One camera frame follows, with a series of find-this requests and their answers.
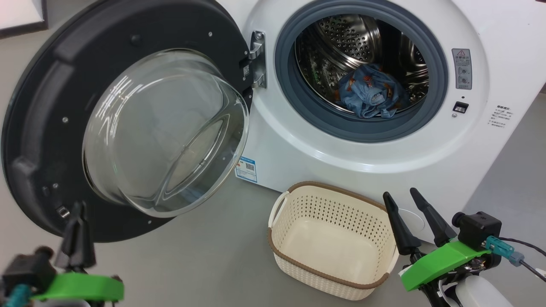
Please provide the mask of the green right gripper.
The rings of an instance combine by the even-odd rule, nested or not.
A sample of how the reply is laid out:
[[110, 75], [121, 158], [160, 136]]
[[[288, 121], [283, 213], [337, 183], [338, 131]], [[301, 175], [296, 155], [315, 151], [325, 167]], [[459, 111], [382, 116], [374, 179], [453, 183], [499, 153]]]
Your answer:
[[459, 241], [449, 242], [457, 236], [456, 231], [415, 187], [410, 188], [410, 194], [424, 214], [438, 249], [430, 253], [419, 251], [421, 241], [408, 229], [391, 194], [384, 192], [383, 200], [398, 253], [411, 255], [411, 264], [399, 272], [404, 289], [421, 292], [432, 307], [471, 307], [471, 303], [463, 302], [463, 289], [457, 287], [462, 287], [466, 278], [497, 267], [501, 256], [487, 250], [475, 251]]

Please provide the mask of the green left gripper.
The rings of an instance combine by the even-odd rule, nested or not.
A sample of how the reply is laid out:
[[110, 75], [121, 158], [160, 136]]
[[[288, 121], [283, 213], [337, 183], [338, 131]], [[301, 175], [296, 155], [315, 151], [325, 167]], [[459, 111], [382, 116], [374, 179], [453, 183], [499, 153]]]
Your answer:
[[[97, 264], [90, 225], [83, 216], [84, 207], [76, 202], [57, 251], [56, 267], [85, 270]], [[34, 301], [105, 301], [125, 298], [123, 282], [109, 276], [69, 272], [56, 275], [45, 292], [34, 295]]]

